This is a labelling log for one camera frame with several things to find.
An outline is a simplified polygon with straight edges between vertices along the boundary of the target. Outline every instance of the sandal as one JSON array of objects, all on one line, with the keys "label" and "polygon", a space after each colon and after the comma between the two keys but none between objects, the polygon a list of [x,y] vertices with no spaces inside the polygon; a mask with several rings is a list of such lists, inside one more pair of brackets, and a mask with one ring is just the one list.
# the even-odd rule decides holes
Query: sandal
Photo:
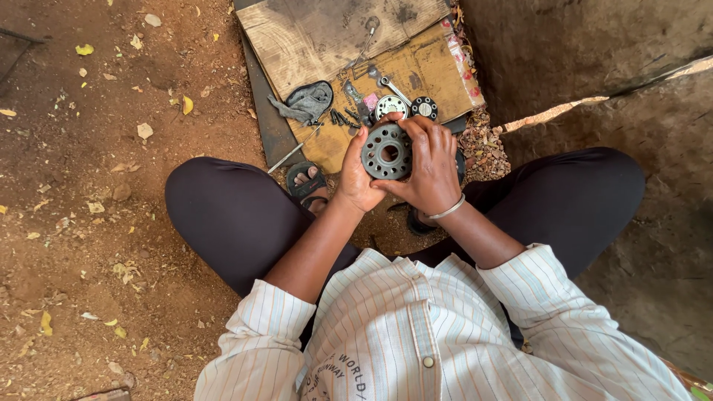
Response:
[{"label": "sandal", "polygon": [[319,167],[317,167],[317,174],[313,178],[309,179],[309,181],[298,186],[294,185],[294,179],[297,177],[297,174],[303,173],[309,178],[308,171],[311,167],[317,167],[317,165],[311,161],[302,161],[290,167],[287,171],[287,192],[289,192],[289,194],[294,196],[295,198],[299,199],[299,202],[306,209],[309,209],[309,207],[312,206],[312,202],[316,201],[317,199],[322,199],[324,202],[329,202],[329,199],[325,198],[324,196],[307,197],[310,193],[315,192],[318,188],[327,186],[327,180],[324,179],[324,174],[322,173],[322,170],[319,169]]},{"label": "sandal", "polygon": [[[458,149],[456,152],[456,164],[458,165],[458,183],[463,183],[466,179],[466,157]],[[416,235],[426,235],[431,231],[437,229],[438,227],[431,227],[430,225],[423,224],[419,217],[417,216],[418,209],[409,206],[409,215],[406,217],[406,227]]]}]

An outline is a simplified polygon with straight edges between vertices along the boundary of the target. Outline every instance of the white striped shirt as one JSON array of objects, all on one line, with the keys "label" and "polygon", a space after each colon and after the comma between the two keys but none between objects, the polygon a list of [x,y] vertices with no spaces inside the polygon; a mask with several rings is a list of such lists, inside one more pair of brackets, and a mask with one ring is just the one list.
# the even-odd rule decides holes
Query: white striped shirt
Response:
[{"label": "white striped shirt", "polygon": [[[500,302],[533,355],[513,345]],[[435,268],[392,263],[366,249],[318,308],[256,280],[194,400],[690,400],[617,326],[547,245],[491,270],[455,255]]]}]

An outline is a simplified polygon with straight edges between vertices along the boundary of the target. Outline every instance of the man's right hand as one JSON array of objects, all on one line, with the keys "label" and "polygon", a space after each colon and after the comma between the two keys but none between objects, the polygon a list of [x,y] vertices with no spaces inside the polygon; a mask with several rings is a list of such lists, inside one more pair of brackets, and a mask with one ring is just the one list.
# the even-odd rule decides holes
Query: man's right hand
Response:
[{"label": "man's right hand", "polygon": [[414,167],[407,183],[375,180],[378,188],[403,198],[426,215],[452,208],[461,199],[456,160],[456,139],[451,130],[423,116],[396,122],[411,137]]}]

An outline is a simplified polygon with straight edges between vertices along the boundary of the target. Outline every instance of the spanner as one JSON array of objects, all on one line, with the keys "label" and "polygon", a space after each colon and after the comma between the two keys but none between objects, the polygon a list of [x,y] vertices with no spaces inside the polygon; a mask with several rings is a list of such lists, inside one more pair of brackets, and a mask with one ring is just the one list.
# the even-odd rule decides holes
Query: spanner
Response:
[{"label": "spanner", "polygon": [[398,97],[402,98],[406,104],[411,108],[411,101],[409,98],[406,97],[394,84],[391,83],[391,81],[387,77],[381,78],[381,84],[384,86],[388,86],[389,89],[391,89]]}]

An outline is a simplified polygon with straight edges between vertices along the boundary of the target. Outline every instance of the metal bracelet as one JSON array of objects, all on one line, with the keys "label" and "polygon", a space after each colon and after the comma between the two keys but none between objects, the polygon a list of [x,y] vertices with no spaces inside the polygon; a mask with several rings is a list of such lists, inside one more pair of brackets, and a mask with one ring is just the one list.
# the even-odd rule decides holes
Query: metal bracelet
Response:
[{"label": "metal bracelet", "polygon": [[461,194],[461,199],[460,199],[460,200],[458,201],[458,203],[456,203],[452,208],[446,210],[446,211],[443,212],[443,213],[439,213],[439,214],[437,214],[437,215],[428,215],[428,216],[426,216],[426,218],[432,218],[432,219],[435,220],[435,219],[437,219],[437,218],[445,217],[445,216],[451,214],[452,212],[456,211],[456,209],[460,208],[461,205],[463,205],[463,202],[465,202],[465,201],[466,201],[466,194],[465,194],[465,193],[462,193],[462,194]]}]

